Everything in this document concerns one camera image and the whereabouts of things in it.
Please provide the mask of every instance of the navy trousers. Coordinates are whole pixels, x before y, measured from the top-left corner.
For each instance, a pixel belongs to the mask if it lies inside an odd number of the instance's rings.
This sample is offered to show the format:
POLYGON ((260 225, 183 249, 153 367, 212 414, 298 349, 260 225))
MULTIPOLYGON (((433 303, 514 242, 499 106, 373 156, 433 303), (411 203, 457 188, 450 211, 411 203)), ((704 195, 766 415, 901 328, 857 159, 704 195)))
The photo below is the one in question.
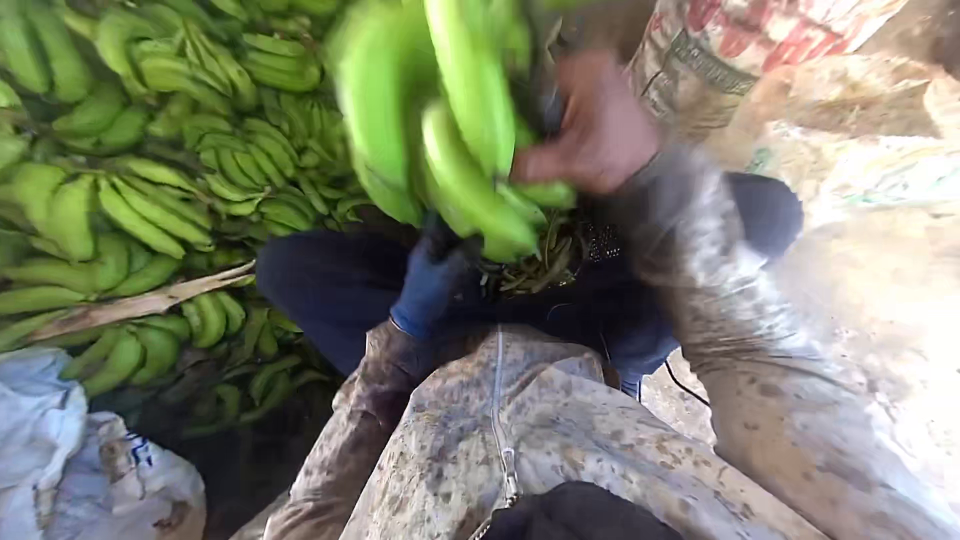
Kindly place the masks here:
MULTIPOLYGON (((803 209, 783 183, 729 174, 747 241, 779 258, 803 227, 803 209)), ((403 286, 409 250, 372 233, 312 231, 271 240, 257 258, 257 286, 296 322, 343 374, 363 357, 366 332, 385 321, 403 286)), ((638 281, 624 257, 589 262, 576 282, 539 294, 451 308, 450 324, 530 325, 605 355, 622 389, 638 396, 643 375, 679 346, 652 287, 638 281)))

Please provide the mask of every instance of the blue glove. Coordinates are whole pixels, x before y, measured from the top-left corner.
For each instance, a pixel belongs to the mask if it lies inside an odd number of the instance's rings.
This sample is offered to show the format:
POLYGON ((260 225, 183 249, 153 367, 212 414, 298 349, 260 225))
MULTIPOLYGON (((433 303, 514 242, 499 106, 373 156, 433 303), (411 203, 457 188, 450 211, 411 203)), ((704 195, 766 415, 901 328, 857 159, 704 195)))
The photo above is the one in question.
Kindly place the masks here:
POLYGON ((394 324, 417 339, 431 337, 450 301, 466 285, 481 243, 479 236, 457 237, 440 217, 428 215, 423 235, 407 260, 400 298, 390 308, 394 324))

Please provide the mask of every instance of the wire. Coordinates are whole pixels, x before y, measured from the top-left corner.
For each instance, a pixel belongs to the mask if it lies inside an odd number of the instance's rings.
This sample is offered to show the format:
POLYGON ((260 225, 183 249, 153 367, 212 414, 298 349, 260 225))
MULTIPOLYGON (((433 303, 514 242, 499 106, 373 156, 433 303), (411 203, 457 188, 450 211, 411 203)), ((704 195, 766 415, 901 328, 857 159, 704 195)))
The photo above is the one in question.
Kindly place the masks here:
POLYGON ((700 394, 694 392, 693 390, 690 390, 689 388, 684 386, 682 382, 677 380, 677 376, 673 374, 673 368, 670 367, 670 360, 664 360, 663 363, 666 364, 666 372, 670 374, 670 379, 673 379, 674 384, 676 384, 677 386, 680 386, 680 388, 682 388, 687 394, 693 396, 694 398, 697 398, 697 401, 699 401, 700 403, 706 406, 710 406, 709 401, 701 398, 700 394))

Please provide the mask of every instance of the wooden stick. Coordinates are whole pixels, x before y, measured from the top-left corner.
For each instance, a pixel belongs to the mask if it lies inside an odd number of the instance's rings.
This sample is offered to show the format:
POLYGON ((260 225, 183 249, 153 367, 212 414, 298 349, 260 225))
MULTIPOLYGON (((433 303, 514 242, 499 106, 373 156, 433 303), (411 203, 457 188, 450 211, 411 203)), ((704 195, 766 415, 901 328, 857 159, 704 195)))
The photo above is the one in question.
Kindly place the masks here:
POLYGON ((252 260, 243 266, 231 268, 219 274, 189 282, 176 283, 140 296, 74 307, 60 319, 28 335, 24 343, 33 343, 41 339, 87 330, 117 321, 163 313, 185 300, 243 280, 250 275, 249 272, 255 263, 256 261, 252 260))

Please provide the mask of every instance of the hand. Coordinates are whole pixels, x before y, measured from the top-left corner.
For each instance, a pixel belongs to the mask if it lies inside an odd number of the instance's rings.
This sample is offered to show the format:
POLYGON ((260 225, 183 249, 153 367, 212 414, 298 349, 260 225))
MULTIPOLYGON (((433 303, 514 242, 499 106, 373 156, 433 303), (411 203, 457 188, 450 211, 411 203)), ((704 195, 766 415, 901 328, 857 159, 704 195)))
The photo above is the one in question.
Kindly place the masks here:
POLYGON ((390 308, 394 324, 416 337, 431 337, 469 268, 480 257, 479 236, 462 240, 436 213, 427 216, 420 241, 407 261, 400 298, 390 308))
POLYGON ((609 51, 589 51, 557 63, 566 101, 560 135, 517 150, 511 179, 565 179, 586 193, 616 191, 660 149, 657 119, 627 87, 609 51))

